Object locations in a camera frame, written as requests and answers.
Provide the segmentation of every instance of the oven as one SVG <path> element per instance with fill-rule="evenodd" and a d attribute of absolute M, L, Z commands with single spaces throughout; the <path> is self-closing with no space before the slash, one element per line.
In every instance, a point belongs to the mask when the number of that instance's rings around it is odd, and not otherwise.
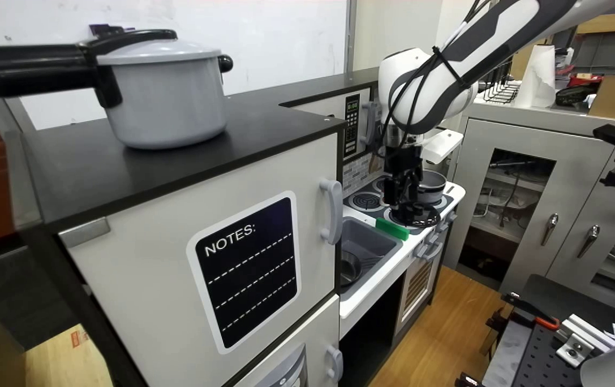
<path fill-rule="evenodd" d="M 292 105 L 292 110 L 346 119 L 346 129 L 342 135 L 342 154 L 344 160 L 352 160 L 366 150 L 367 124 L 375 119 L 373 116 L 367 116 L 375 114 L 373 110 L 367 110 L 371 102 L 373 102 L 373 89 L 362 88 L 346 95 L 335 95 L 313 102 Z"/>
<path fill-rule="evenodd" d="M 416 315 L 433 296 L 452 217 L 454 215 L 444 218 L 410 253 L 412 264 L 405 272 L 396 339 L 407 332 L 407 329 L 416 322 Z"/>

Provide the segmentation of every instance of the black countertop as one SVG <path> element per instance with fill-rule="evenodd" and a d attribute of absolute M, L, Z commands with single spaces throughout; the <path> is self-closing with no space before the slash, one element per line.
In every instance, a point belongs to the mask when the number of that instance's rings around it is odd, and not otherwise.
<path fill-rule="evenodd" d="M 225 132 L 178 150 L 129 150 L 107 119 L 27 132 L 43 224 L 65 230 L 340 131 L 342 119 L 282 105 L 375 84 L 376 71 L 359 71 L 232 95 Z"/>

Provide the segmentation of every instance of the black sign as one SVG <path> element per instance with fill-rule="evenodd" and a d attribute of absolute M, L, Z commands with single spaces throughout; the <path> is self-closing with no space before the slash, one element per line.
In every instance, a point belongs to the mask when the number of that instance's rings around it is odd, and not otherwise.
<path fill-rule="evenodd" d="M 359 127 L 359 95 L 346 99 L 346 131 L 344 131 L 344 157 L 358 150 L 358 127 Z"/>
<path fill-rule="evenodd" d="M 282 197 L 199 240 L 195 253 L 225 347 L 297 295 L 292 231 L 290 200 Z"/>

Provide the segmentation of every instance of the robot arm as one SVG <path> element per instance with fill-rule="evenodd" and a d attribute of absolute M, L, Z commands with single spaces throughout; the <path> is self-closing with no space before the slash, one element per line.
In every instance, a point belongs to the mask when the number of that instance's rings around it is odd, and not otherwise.
<path fill-rule="evenodd" d="M 499 0 L 434 53 L 405 50 L 379 66 L 379 99 L 407 132 L 425 132 L 467 107 L 472 84 L 537 37 L 615 8 L 615 0 Z"/>

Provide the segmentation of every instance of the white cabinet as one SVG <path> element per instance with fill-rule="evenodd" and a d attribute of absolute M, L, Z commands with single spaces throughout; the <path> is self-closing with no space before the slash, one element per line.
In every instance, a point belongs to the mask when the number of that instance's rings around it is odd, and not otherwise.
<path fill-rule="evenodd" d="M 446 264 L 502 289 L 547 275 L 611 153 L 595 138 L 469 118 Z"/>
<path fill-rule="evenodd" d="M 338 296 L 332 296 L 237 387 L 335 387 L 344 371 L 335 327 Z"/>
<path fill-rule="evenodd" d="M 149 385 L 222 385 L 333 289 L 335 178 L 333 132 L 63 240 Z"/>
<path fill-rule="evenodd" d="M 592 190 L 548 276 L 615 307 L 615 187 Z"/>

